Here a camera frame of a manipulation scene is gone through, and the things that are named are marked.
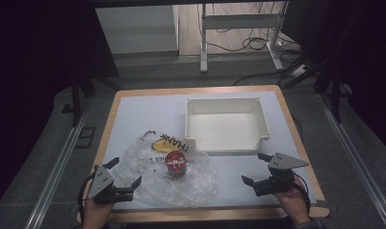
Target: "plastic bag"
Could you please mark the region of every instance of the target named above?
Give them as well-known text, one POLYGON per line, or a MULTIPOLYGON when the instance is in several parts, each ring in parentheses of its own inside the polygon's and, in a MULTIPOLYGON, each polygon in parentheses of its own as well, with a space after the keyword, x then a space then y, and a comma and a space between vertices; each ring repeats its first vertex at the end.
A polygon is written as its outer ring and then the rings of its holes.
POLYGON ((142 176, 134 198, 150 205, 199 207, 210 203, 215 194, 210 157, 155 131, 145 133, 127 149, 111 173, 116 187, 129 187, 142 176))

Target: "wall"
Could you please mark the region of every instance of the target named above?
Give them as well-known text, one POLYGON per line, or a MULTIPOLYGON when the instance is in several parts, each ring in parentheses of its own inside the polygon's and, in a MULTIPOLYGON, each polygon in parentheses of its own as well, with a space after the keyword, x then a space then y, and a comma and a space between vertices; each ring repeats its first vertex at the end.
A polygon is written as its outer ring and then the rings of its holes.
POLYGON ((112 54, 178 50, 176 6, 107 8, 96 12, 112 54))

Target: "desk leg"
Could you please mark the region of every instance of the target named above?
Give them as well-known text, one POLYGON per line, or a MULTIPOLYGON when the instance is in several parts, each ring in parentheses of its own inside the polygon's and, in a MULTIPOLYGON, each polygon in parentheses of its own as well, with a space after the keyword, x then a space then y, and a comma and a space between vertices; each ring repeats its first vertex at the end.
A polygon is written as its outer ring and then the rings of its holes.
POLYGON ((284 4, 281 6, 281 9, 279 10, 278 16, 276 18, 273 37, 271 38, 270 42, 267 42, 267 49, 270 53, 270 56, 274 62, 274 65, 275 65, 275 68, 277 71, 283 71, 284 70, 282 63, 279 60, 278 55, 276 54, 275 44, 276 44, 276 39, 278 38, 279 31, 281 30, 282 21, 284 19, 285 10, 287 9, 287 5, 288 5, 288 2, 284 2, 284 4))
POLYGON ((202 4, 201 13, 201 73, 208 71, 208 55, 207 55, 207 26, 206 26, 206 5, 202 4))

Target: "metal frame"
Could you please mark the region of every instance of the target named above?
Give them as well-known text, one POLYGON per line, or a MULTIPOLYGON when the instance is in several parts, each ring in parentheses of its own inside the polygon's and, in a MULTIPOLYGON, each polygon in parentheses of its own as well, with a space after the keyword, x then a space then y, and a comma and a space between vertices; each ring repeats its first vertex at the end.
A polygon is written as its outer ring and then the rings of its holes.
POLYGON ((207 53, 207 30, 226 30, 226 29, 251 29, 251 28, 274 28, 274 33, 270 42, 267 42, 267 49, 274 62, 277 71, 284 68, 275 51, 275 43, 284 19, 285 10, 288 2, 284 2, 279 13, 263 14, 234 14, 234 15, 208 15, 206 4, 202 4, 201 15, 201 66, 202 73, 208 71, 207 53))

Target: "rectangular tray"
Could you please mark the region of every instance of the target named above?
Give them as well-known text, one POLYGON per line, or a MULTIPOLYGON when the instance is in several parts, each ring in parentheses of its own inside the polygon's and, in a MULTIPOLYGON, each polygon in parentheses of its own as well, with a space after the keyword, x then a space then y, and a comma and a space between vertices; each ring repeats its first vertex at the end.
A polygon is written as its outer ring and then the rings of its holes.
POLYGON ((209 98, 188 99, 185 137, 210 156, 247 156, 270 133, 259 97, 209 98))

